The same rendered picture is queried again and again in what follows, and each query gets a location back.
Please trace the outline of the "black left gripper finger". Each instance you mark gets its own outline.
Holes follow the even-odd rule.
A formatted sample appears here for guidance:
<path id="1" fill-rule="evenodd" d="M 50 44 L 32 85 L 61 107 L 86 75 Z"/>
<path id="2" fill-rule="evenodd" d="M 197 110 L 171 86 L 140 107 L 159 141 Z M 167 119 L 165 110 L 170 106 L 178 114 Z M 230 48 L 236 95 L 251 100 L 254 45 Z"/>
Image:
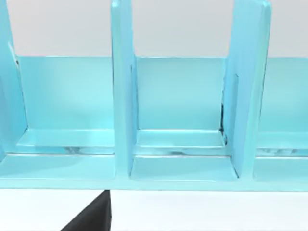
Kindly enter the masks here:
<path id="1" fill-rule="evenodd" d="M 104 190 L 60 231 L 111 231 L 109 190 Z"/>

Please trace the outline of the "light blue rack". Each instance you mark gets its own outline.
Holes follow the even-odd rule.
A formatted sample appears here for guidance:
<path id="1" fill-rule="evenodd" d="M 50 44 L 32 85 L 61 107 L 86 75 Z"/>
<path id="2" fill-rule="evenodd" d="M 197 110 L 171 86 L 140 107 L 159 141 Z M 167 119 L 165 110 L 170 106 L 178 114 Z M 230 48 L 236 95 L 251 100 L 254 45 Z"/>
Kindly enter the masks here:
<path id="1" fill-rule="evenodd" d="M 268 57 L 270 0 L 234 0 L 229 52 L 17 55 L 0 0 L 0 189 L 308 192 L 308 57 Z"/>

